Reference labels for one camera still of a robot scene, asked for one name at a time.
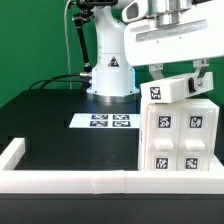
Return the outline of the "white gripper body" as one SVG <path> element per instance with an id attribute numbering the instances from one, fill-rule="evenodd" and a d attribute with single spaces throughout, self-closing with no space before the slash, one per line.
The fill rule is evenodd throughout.
<path id="1" fill-rule="evenodd" d="M 132 66 L 224 56 L 224 0 L 133 0 L 122 19 Z"/>

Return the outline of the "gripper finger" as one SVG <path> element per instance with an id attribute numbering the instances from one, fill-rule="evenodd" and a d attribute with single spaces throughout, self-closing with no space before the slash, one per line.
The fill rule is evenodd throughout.
<path id="1" fill-rule="evenodd" d="M 195 68 L 196 78 L 190 78 L 188 80 L 188 90 L 190 93 L 194 93 L 197 87 L 203 86 L 203 77 L 205 76 L 208 67 L 208 59 L 197 59 L 193 61 L 193 67 Z"/>
<path id="2" fill-rule="evenodd" d="M 149 72 L 154 80 L 160 80 L 164 78 L 162 70 L 163 70 L 162 64 L 152 64 L 149 66 Z"/>

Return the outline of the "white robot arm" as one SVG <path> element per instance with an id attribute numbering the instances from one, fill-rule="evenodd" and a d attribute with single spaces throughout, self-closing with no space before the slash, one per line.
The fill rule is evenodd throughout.
<path id="1" fill-rule="evenodd" d="M 88 93 L 105 101 L 135 94 L 171 103 L 213 89 L 208 60 L 224 56 L 224 0 L 121 0 L 94 8 L 97 64 Z"/>

